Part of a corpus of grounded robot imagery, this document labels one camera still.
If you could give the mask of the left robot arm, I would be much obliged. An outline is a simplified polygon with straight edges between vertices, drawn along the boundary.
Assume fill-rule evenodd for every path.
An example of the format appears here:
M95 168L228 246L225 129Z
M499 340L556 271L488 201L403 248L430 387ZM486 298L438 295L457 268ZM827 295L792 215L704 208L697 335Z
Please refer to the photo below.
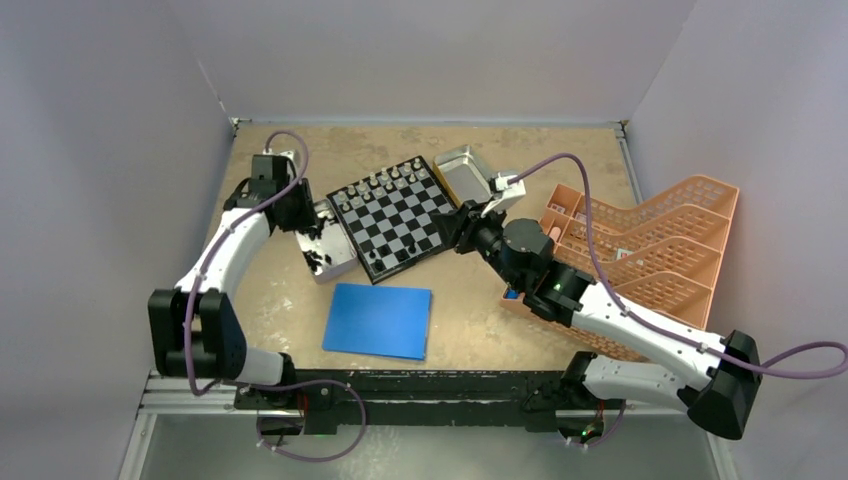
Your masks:
M200 378L259 388L272 408L297 399L291 357L249 346L233 297L254 256L275 230L317 223L306 161L296 151L257 154L251 174L224 201L220 224L201 257L170 289L148 299L155 366L165 376L186 378L197 395Z

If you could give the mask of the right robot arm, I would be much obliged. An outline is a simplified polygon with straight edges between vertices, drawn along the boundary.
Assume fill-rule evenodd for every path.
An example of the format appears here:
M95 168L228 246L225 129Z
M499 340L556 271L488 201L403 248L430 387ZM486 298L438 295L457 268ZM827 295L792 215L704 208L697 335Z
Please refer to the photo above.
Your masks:
M478 253L537 317L609 338L645 357L624 362L581 354L561 381L564 399L627 399L681 411L703 430L742 438L762 383L756 341L693 329L616 296L599 277L557 260L533 219L507 221L473 201L432 222L458 254Z

